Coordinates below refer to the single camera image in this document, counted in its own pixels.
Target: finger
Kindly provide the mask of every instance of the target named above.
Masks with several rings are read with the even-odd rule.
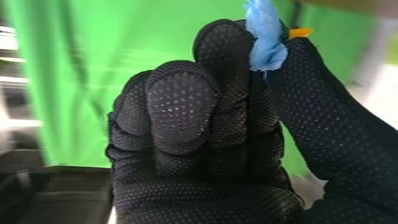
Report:
[[[398,208],[398,133],[356,102],[306,38],[269,75],[280,116],[326,191]]]
[[[107,156],[114,166],[116,187],[155,177],[152,123],[146,109],[150,71],[130,79],[109,115]]]
[[[264,73],[251,74],[250,94],[250,178],[255,183],[292,189],[281,167],[285,140],[280,117],[264,81]]]
[[[251,34],[234,21],[219,20],[207,25],[196,39],[194,56],[212,71],[223,92],[210,137],[210,175],[221,181],[242,179],[246,174],[251,48]]]
[[[161,176],[205,174],[210,116],[219,87],[209,71],[189,61],[164,64],[148,80],[148,110]]]

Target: gloved hand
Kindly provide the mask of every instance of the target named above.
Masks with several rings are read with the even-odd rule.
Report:
[[[273,99],[310,169],[329,180],[296,222],[398,223],[398,132],[354,100],[310,40],[287,47],[267,80]]]
[[[242,26],[216,22],[196,41],[198,63],[168,63],[127,84],[107,149],[122,223],[398,223],[397,130],[353,99],[310,40],[287,41],[271,91],[250,72],[251,47]],[[273,105],[329,180],[306,212]]]
[[[251,49],[242,22],[221,20],[198,36],[198,63],[170,62],[129,81],[109,115],[120,223],[281,224],[303,210]]]

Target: black glove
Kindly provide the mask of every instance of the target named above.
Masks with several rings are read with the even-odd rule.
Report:
[[[269,74],[273,99],[326,197],[297,223],[398,223],[398,133],[356,102],[306,38]]]
[[[283,134],[253,36],[214,22],[198,63],[166,63],[116,100],[107,156],[120,223],[287,223],[303,210],[281,168]]]

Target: blue object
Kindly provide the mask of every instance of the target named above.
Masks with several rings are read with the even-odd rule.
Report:
[[[248,31],[258,39],[251,52],[251,70],[267,72],[281,68],[289,57],[278,10],[271,0],[250,0],[246,10]]]

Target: green screen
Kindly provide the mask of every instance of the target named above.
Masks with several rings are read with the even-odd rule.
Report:
[[[51,166],[109,167],[107,113],[125,82],[170,60],[193,60],[202,27],[218,19],[244,19],[244,3],[244,0],[8,0],[27,59],[31,102],[45,124],[42,147]],[[274,3],[289,22],[294,4],[289,0]],[[340,77],[349,77],[370,20],[347,13],[354,29],[349,32],[347,26],[338,25],[347,17],[335,21],[345,13],[329,10],[326,16],[321,10],[310,9],[305,26],[315,28],[312,38],[333,70]],[[290,136],[285,166],[294,175],[306,173]]]

